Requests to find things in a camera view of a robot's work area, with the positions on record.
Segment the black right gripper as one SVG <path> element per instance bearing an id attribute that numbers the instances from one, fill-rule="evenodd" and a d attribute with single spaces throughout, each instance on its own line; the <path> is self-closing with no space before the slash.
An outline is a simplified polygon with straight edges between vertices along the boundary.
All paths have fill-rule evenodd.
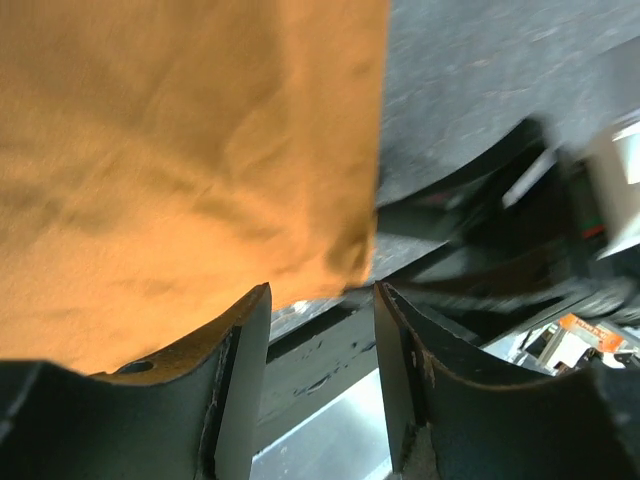
<path id="1" fill-rule="evenodd" d="M 574 303 L 584 318 L 639 316 L 639 252 L 607 255 L 609 232 L 585 159 L 550 144 L 527 117 L 466 165 L 378 210 L 381 232 L 441 243 L 468 255 L 443 278 L 420 259 L 391 281 L 432 304 L 511 312 Z"/>

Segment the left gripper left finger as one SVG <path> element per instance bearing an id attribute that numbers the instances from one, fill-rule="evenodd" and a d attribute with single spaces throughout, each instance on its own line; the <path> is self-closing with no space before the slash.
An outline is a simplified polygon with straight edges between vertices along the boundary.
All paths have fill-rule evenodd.
<path id="1" fill-rule="evenodd" d="M 217 319 L 111 374 L 1 365 L 5 479 L 245 479 L 271 321 L 252 288 Z"/>

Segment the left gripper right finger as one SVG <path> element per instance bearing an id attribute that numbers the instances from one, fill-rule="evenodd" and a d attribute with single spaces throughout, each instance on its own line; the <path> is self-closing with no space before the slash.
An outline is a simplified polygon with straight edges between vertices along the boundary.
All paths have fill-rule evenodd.
<path id="1" fill-rule="evenodd" d="M 557 377 L 503 361 L 377 283 L 375 338 L 395 471 L 430 437 L 442 479 L 635 479 L 639 374 Z"/>

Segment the orange cloth napkin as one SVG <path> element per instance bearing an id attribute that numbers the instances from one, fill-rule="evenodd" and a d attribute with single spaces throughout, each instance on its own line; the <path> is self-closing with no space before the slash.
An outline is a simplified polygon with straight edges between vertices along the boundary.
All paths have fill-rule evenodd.
<path id="1" fill-rule="evenodd" d="M 111 371 L 368 278 L 386 1 L 5 1 L 1 355 Z"/>

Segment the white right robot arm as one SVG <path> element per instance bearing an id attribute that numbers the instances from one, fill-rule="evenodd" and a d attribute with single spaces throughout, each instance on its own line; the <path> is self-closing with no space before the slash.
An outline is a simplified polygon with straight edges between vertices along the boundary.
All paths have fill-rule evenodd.
<path id="1" fill-rule="evenodd" d="M 464 166 L 378 211 L 380 231 L 438 243 L 392 285 L 449 310 L 568 302 L 639 321 L 639 130 L 611 126 L 581 152 L 520 121 Z"/>

